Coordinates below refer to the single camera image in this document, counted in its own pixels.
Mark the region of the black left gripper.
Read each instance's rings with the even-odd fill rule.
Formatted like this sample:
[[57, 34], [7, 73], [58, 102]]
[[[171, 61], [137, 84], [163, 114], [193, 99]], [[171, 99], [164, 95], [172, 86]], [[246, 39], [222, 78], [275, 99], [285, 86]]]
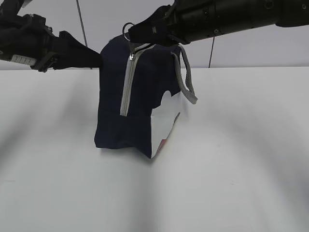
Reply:
[[59, 38], [66, 42], [63, 55], [56, 52], [56, 36], [46, 19], [37, 14], [0, 16], [0, 59], [29, 66], [39, 72], [48, 69], [99, 68], [102, 65], [100, 53], [76, 40], [67, 31], [61, 31]]

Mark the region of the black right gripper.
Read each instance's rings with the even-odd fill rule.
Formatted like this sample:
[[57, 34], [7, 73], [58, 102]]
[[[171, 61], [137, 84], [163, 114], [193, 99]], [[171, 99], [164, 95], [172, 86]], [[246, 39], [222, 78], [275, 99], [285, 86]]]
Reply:
[[175, 0], [128, 29], [133, 43], [173, 46], [217, 36], [215, 0]]

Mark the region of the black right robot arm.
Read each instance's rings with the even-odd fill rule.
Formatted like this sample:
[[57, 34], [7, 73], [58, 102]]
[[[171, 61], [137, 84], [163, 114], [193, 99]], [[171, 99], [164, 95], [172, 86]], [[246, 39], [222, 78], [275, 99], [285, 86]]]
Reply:
[[309, 23], [307, 0], [176, 0], [128, 29], [132, 43], [190, 44], [269, 25]]

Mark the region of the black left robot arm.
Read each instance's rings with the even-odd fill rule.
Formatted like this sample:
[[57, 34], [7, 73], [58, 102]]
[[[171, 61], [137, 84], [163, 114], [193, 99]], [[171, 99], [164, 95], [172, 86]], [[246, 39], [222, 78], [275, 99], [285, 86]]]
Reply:
[[0, 5], [0, 59], [46, 72], [52, 68], [99, 68], [101, 55], [76, 40], [69, 32], [58, 36], [37, 14], [20, 16], [28, 0], [5, 0]]

